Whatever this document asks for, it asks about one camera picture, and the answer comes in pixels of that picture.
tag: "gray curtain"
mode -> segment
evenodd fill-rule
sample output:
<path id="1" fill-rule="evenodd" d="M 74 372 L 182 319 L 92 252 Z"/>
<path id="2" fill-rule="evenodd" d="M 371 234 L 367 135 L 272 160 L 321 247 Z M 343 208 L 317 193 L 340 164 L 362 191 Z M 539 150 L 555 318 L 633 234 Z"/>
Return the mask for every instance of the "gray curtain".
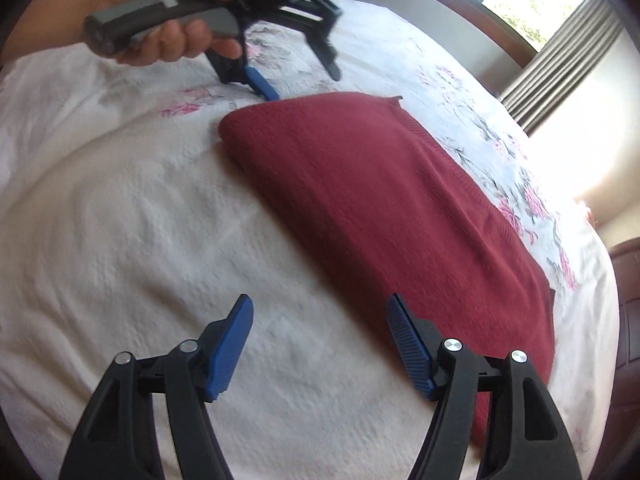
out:
<path id="1" fill-rule="evenodd" d="M 607 0 L 585 0 L 500 96 L 531 135 L 604 56 L 623 27 Z"/>

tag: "white quilted blanket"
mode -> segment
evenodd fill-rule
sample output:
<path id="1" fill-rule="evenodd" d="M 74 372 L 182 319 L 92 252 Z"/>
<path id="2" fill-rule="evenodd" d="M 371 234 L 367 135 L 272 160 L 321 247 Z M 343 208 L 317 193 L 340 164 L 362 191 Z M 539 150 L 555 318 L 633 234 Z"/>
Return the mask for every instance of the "white quilted blanket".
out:
<path id="1" fill-rule="evenodd" d="M 605 248 L 575 204 L 532 170 L 528 139 L 504 108 L 451 56 L 386 9 L 339 4 L 341 82 L 302 37 L 271 25 L 250 36 L 254 65 L 284 98 L 403 95 L 510 220 L 556 290 L 549 388 L 586 477 L 618 338 Z M 44 480 L 57 478 L 117 352 L 165 353 L 225 317 L 243 292 L 255 301 L 254 328 L 229 391 L 209 410 L 236 478 L 408 475 L 432 407 L 218 142 L 220 119 L 257 102 L 247 88 L 217 83 L 204 57 L 130 69 L 76 46 L 4 71 L 0 404 Z M 158 426 L 173 480 L 164 415 Z M 463 478 L 477 466 L 472 450 Z"/>

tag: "metal pivot screw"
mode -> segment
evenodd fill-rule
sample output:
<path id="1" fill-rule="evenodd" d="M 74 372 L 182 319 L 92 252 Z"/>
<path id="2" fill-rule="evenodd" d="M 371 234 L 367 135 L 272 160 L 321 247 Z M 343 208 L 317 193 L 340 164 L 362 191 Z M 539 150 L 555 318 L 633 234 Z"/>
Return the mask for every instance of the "metal pivot screw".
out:
<path id="1" fill-rule="evenodd" d="M 511 352 L 511 359 L 517 363 L 525 363 L 527 361 L 527 355 L 522 350 L 514 350 Z"/>
<path id="2" fill-rule="evenodd" d="M 458 352 L 459 350 L 462 350 L 462 343 L 457 339 L 447 339 L 444 342 L 444 348 L 450 352 Z"/>
<path id="3" fill-rule="evenodd" d="M 125 365 L 131 362 L 132 357 L 129 352 L 120 352 L 113 360 L 116 361 L 117 365 Z"/>
<path id="4" fill-rule="evenodd" d="M 185 354 L 190 354 L 198 349 L 198 342 L 195 339 L 187 339 L 180 343 L 180 351 Z"/>

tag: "pink flower pattern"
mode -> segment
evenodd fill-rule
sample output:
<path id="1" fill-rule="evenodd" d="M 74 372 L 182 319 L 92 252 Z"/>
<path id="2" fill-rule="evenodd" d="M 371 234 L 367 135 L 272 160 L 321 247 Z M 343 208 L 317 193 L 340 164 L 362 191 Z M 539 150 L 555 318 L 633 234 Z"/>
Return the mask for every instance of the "pink flower pattern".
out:
<path id="1" fill-rule="evenodd" d="M 460 88 L 462 86 L 462 81 L 447 67 L 437 65 L 436 70 L 438 70 L 441 74 L 444 74 L 446 78 L 449 79 L 450 83 L 453 84 L 456 88 Z"/>
<path id="2" fill-rule="evenodd" d="M 534 216 L 538 218 L 549 218 L 549 213 L 546 211 L 544 204 L 531 186 L 525 187 L 524 198 L 527 200 L 527 204 L 529 204 L 529 208 Z"/>
<path id="3" fill-rule="evenodd" d="M 569 259 L 566 257 L 566 254 L 562 249 L 560 249 L 560 264 L 562 265 L 562 275 L 566 279 L 567 285 L 569 285 L 571 290 L 575 290 L 577 286 L 575 283 L 575 275 L 571 270 Z"/>
<path id="4" fill-rule="evenodd" d="M 497 153 L 500 153 L 504 160 L 509 160 L 509 153 L 507 152 L 507 148 L 504 147 L 504 144 L 500 141 L 494 142 L 494 148 Z"/>
<path id="5" fill-rule="evenodd" d="M 246 55 L 249 59 L 255 59 L 260 56 L 262 53 L 262 47 L 260 45 L 247 43 L 246 44 Z"/>
<path id="6" fill-rule="evenodd" d="M 418 79 L 422 82 L 422 84 L 427 86 L 433 86 L 433 80 L 424 73 L 423 69 L 419 68 L 417 75 L 418 75 Z"/>
<path id="7" fill-rule="evenodd" d="M 516 216 L 516 213 L 513 212 L 513 209 L 511 209 L 509 202 L 507 202 L 504 198 L 501 198 L 500 202 L 498 203 L 498 210 L 500 211 L 500 213 L 502 213 L 502 216 L 507 219 L 507 222 L 509 222 L 511 227 L 513 227 L 518 235 L 522 236 L 524 234 L 524 229 L 522 227 L 522 224 L 520 223 L 520 219 Z"/>
<path id="8" fill-rule="evenodd" d="M 175 117 L 180 115 L 187 115 L 197 112 L 202 108 L 202 104 L 196 103 L 184 103 L 180 105 L 174 105 L 169 108 L 165 108 L 164 110 L 160 110 L 160 114 L 162 117 Z"/>
<path id="9" fill-rule="evenodd" d="M 529 235 L 529 244 L 533 245 L 534 243 L 536 243 L 536 240 L 538 240 L 538 233 L 535 231 L 530 231 L 528 229 L 525 229 L 525 232 Z"/>

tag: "red towel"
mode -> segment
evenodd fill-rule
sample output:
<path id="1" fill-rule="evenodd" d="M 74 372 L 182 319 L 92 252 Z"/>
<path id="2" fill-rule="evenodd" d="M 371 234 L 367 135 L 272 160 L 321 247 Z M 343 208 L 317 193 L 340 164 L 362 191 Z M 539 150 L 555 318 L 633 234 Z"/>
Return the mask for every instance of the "red towel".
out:
<path id="1" fill-rule="evenodd" d="M 490 356 L 523 349 L 548 381 L 553 299 L 543 271 L 398 98 L 331 93 L 260 104 L 225 117 L 220 137 L 377 329 L 398 292 L 443 336 Z M 487 413 L 481 396 L 475 442 Z"/>

